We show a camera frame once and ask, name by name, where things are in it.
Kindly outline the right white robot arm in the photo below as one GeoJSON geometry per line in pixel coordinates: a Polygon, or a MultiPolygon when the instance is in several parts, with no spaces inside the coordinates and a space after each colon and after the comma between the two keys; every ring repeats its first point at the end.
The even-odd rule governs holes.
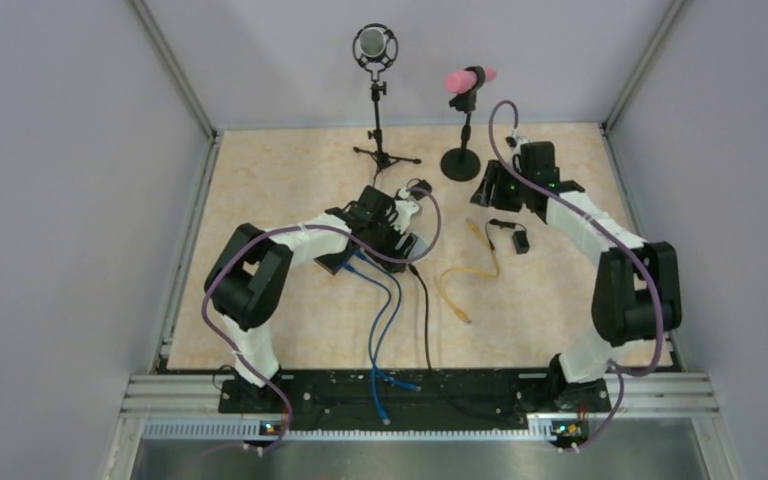
{"type": "Polygon", "coordinates": [[[682,321],[675,248],[648,242],[600,208],[574,180],[564,180],[549,141],[512,134],[507,162],[490,160],[470,201],[502,211],[528,209],[563,233],[591,261],[596,278],[592,325],[549,364],[544,398],[560,412],[572,412],[628,352],[645,341],[654,350],[648,365],[619,372],[645,376],[658,366],[666,334],[682,321]]]}

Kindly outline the white network switch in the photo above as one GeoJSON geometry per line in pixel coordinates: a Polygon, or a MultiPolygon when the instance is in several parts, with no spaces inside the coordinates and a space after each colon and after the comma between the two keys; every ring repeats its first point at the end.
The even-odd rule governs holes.
{"type": "Polygon", "coordinates": [[[411,234],[411,238],[413,239],[413,244],[409,258],[412,259],[414,263],[416,263],[428,255],[430,243],[417,232],[413,232],[411,234]]]}

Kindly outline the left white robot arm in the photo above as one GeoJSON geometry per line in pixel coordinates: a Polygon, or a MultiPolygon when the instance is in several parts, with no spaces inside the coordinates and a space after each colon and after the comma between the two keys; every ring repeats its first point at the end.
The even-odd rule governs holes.
{"type": "Polygon", "coordinates": [[[395,194],[367,186],[358,199],[293,226],[262,230],[238,226],[204,282],[203,305],[220,315],[221,338],[236,357],[243,401],[257,413],[279,404],[280,365],[268,322],[276,311],[290,271],[316,263],[335,275],[358,253],[390,274],[401,273],[426,255],[418,234],[409,230],[432,192],[420,180],[395,194]]]}

